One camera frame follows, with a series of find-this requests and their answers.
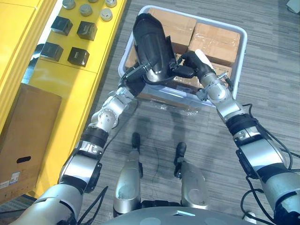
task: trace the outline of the gray carpet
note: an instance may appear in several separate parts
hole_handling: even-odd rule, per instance
[[[246,30],[247,54],[237,100],[243,104],[253,103],[253,115],[291,150],[299,153],[299,15],[288,12],[286,2],[128,0],[106,65],[106,78],[102,80],[91,113],[100,109],[108,93],[116,88],[119,79],[117,67],[138,11],[144,5],[156,5],[234,24]],[[135,114],[102,159],[103,169],[96,190],[84,196],[82,210],[91,204],[102,188],[109,186],[94,224],[112,218],[114,185],[129,153],[134,131],[140,132],[142,137],[142,200],[180,201],[180,181],[173,177],[173,157],[177,143],[185,141],[186,157],[202,169],[206,178],[211,209],[240,218],[243,216],[240,199],[249,190],[249,186],[235,154],[237,147],[215,109],[203,107],[198,111],[187,112],[150,101],[140,101]],[[299,160],[295,159],[294,168],[299,167]],[[260,186],[258,182],[254,184],[255,187]],[[260,197],[271,213],[265,197]],[[252,196],[246,199],[245,209],[265,218]]]

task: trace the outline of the cardboard box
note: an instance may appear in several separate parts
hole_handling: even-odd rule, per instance
[[[211,62],[230,67],[235,62],[239,43],[239,33],[197,23],[188,49],[201,49]]]
[[[136,57],[136,53],[135,53],[135,47],[134,45],[131,46],[129,55],[127,57],[126,63],[125,63],[125,68],[128,69],[130,67],[133,67],[134,64],[137,63],[137,57]]]
[[[171,36],[174,52],[185,53],[193,35],[196,19],[156,8],[151,8],[148,13],[162,23],[165,36]]]
[[[0,204],[35,187],[60,102],[21,84],[0,135]]]
[[[214,67],[217,75],[220,75],[223,72],[227,72],[227,75],[230,78],[232,71],[230,67],[222,66],[216,63],[212,63],[212,66]],[[166,86],[191,94],[195,94],[200,88],[203,88],[197,77],[188,79],[176,76]]]

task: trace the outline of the silver robot arm segment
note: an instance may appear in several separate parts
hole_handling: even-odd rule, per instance
[[[233,99],[230,91],[215,72],[205,66],[202,56],[186,57],[187,64],[204,69],[196,70],[204,89],[197,95],[209,99],[238,146],[237,155],[248,177],[259,179],[278,225],[300,224],[300,176],[286,168],[280,150],[275,146],[258,120]]]
[[[120,87],[104,102],[64,164],[58,184],[40,196],[13,225],[77,224],[83,193],[91,192],[97,184],[109,132],[133,98],[128,88]]]

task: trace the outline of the plastic bin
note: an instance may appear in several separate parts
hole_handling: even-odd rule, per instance
[[[151,5],[144,6],[140,10],[139,14],[147,13],[150,8],[157,8],[157,9],[161,9],[161,10],[164,10],[164,11],[167,11],[167,12],[172,12],[172,13],[176,13],[176,14],[179,14],[179,15],[188,16],[188,17],[196,19],[197,23],[204,23],[204,24],[215,26],[215,27],[220,27],[220,28],[223,28],[223,29],[226,29],[226,30],[232,30],[232,31],[237,32],[237,33],[240,34],[240,44],[239,44],[238,54],[237,54],[237,57],[236,57],[236,61],[232,66],[232,73],[231,73],[231,81],[233,82],[233,85],[234,85],[233,86],[233,91],[232,91],[232,96],[235,99],[236,95],[237,95],[238,87],[239,87],[240,74],[241,74],[241,70],[242,70],[242,65],[243,65],[244,55],[245,55],[245,50],[246,50],[246,45],[247,45],[247,33],[246,33],[246,31],[244,29],[238,27],[238,26],[230,25],[230,24],[227,24],[227,23],[224,23],[224,22],[219,22],[219,21],[215,21],[215,20],[211,20],[211,19],[206,19],[206,18],[199,17],[199,16],[196,16],[196,15],[190,15],[190,14],[170,10],[170,9],[167,9],[167,8],[151,6]],[[129,40],[127,42],[126,48],[125,48],[124,55],[122,56],[122,59],[120,61],[119,67],[118,67],[118,72],[119,72],[119,75],[121,77],[124,75],[124,73],[126,71],[125,63],[127,61],[127,58],[128,58],[128,55],[129,55],[129,52],[130,52],[133,41],[134,41],[133,33],[131,33],[130,37],[129,37]],[[154,95],[156,97],[163,98],[163,99],[166,99],[166,100],[169,100],[169,101],[189,105],[189,106],[194,107],[194,108],[201,107],[202,105],[212,106],[212,103],[208,100],[207,101],[201,101],[196,95],[185,93],[183,91],[172,89],[172,88],[165,87],[165,86],[162,86],[162,85],[148,85],[148,84],[146,84],[146,86],[143,90],[143,93],[151,94],[151,95]]]

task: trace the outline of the cable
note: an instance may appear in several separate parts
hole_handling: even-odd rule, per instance
[[[260,193],[263,193],[263,190],[261,190],[261,189],[253,189],[253,191],[254,191],[254,193],[255,193],[256,191],[257,191],[257,192],[260,192]],[[253,193],[253,191],[252,191],[252,190],[249,190],[249,191],[247,191],[247,192],[243,195],[243,197],[242,197],[242,199],[241,199],[241,201],[240,201],[240,209],[241,209],[242,212],[245,214],[245,216],[247,216],[247,217],[249,217],[249,218],[251,218],[251,219],[255,219],[255,220],[259,221],[259,222],[262,222],[262,223],[265,223],[265,224],[268,224],[268,225],[274,225],[273,223],[270,223],[270,222],[268,222],[268,221],[266,221],[266,220],[263,220],[263,219],[254,217],[254,216],[252,216],[251,214],[249,214],[248,212],[246,212],[246,211],[244,210],[244,206],[243,206],[244,200],[245,200],[245,198],[247,197],[247,195],[250,194],[250,193]]]
[[[253,115],[252,115],[252,113],[251,113],[253,104],[252,104],[252,103],[249,103],[249,104],[243,105],[243,107],[245,107],[245,106],[249,106],[249,115],[250,115],[252,118],[254,118]]]
[[[289,158],[290,158],[290,164],[289,164],[289,167],[288,169],[291,170],[292,166],[293,166],[293,156],[292,156],[292,153],[290,152],[290,150],[280,141],[278,140],[270,131],[268,131],[266,128],[264,128],[262,125],[260,125],[260,127],[262,129],[264,129],[264,131],[266,133],[268,133],[268,135],[270,135],[275,141],[277,141],[285,150],[286,152],[288,153],[289,155]]]
[[[122,130],[122,128],[125,126],[125,124],[127,124],[127,122],[130,120],[130,118],[133,116],[133,114],[136,112],[136,109],[138,108],[139,106],[139,102],[136,101],[136,106],[135,106],[135,109],[133,110],[131,116],[129,116],[127,118],[127,120],[120,126],[119,130],[115,133],[115,135],[111,138],[111,140],[105,145],[105,147],[103,148],[103,154],[105,153],[107,147],[109,146],[109,144],[113,141],[113,139],[118,135],[118,133]]]
[[[246,105],[243,105],[243,106],[249,106],[249,115],[253,117],[252,113],[251,113],[251,110],[252,110],[252,104],[249,103],[249,104],[246,104]],[[292,153],[290,152],[290,150],[278,139],[276,138],[270,131],[268,131],[266,128],[264,128],[259,122],[257,122],[257,125],[263,129],[268,135],[270,135],[277,143],[279,143],[284,149],[285,151],[284,152],[287,152],[288,155],[289,155],[289,158],[290,158],[290,164],[289,164],[289,167],[288,169],[291,170],[292,166],[293,166],[293,156],[292,156]]]
[[[295,156],[295,157],[300,158],[300,155],[298,155],[298,154],[296,154],[296,153],[291,152],[291,154],[292,154],[293,156]]]
[[[106,194],[106,191],[108,189],[108,186],[106,186],[102,191],[101,193],[98,195],[98,197],[95,199],[95,201],[89,206],[89,208],[84,212],[84,214],[80,217],[80,219],[78,220],[78,225],[90,225],[94,219],[96,218],[96,215],[98,214],[99,210],[100,210],[100,207],[102,205],[102,202],[103,202],[103,199],[104,199],[104,196]],[[82,223],[83,219],[86,217],[86,215],[90,212],[90,210],[94,207],[94,205],[99,201],[100,199],[100,202],[99,202],[99,205],[93,215],[92,218],[90,218],[86,223]]]
[[[251,188],[251,191],[253,193],[253,196],[255,198],[255,200],[257,201],[257,204],[259,205],[259,208],[261,208],[262,212],[266,215],[266,217],[271,221],[271,222],[275,222],[274,219],[267,213],[267,211],[265,210],[265,208],[263,207],[261,201],[259,200],[256,192],[254,191],[253,185],[251,183],[251,181],[249,180],[249,176],[246,176],[246,180]]]

